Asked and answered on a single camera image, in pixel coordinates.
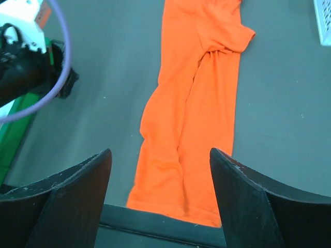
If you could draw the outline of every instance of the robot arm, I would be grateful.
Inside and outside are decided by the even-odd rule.
[[[0,106],[28,92],[45,95],[62,71],[64,44],[44,37],[50,15],[43,0],[6,0],[0,4]],[[58,94],[66,98],[78,75],[71,69]]]

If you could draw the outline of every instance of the gray table surface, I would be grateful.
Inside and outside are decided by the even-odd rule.
[[[31,183],[109,147],[105,203],[124,206],[142,142],[141,115],[157,86],[163,1],[58,1],[80,80],[67,100],[37,114],[6,183]],[[331,196],[331,48],[320,46],[312,0],[244,1],[242,22],[257,35],[241,60],[233,157]],[[62,39],[55,16],[45,32]]]

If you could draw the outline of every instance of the orange clothing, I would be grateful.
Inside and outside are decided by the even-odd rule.
[[[141,121],[128,208],[221,225],[209,151],[232,154],[240,53],[254,36],[240,2],[165,0],[158,87]]]

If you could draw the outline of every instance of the white robot part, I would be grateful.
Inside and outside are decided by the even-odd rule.
[[[331,46],[331,0],[314,0],[320,43]]]
[[[23,38],[22,46],[29,45],[29,49],[41,49],[46,53],[46,42],[42,28],[51,14],[46,0],[6,0],[0,4],[0,26],[10,23],[17,27]],[[5,36],[7,42],[17,41],[14,28],[9,28]]]

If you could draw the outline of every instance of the green object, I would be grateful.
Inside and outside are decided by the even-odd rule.
[[[45,38],[45,42],[47,51],[50,56],[50,63],[51,65],[54,65],[52,42],[48,38]],[[39,99],[40,97],[38,95],[30,93],[15,99],[8,115],[12,115],[18,111],[30,107],[31,105],[38,102]],[[3,184],[6,178],[12,160],[16,155],[17,149],[20,146],[30,120],[31,116],[26,116],[17,121],[3,124],[0,127],[0,186]]]

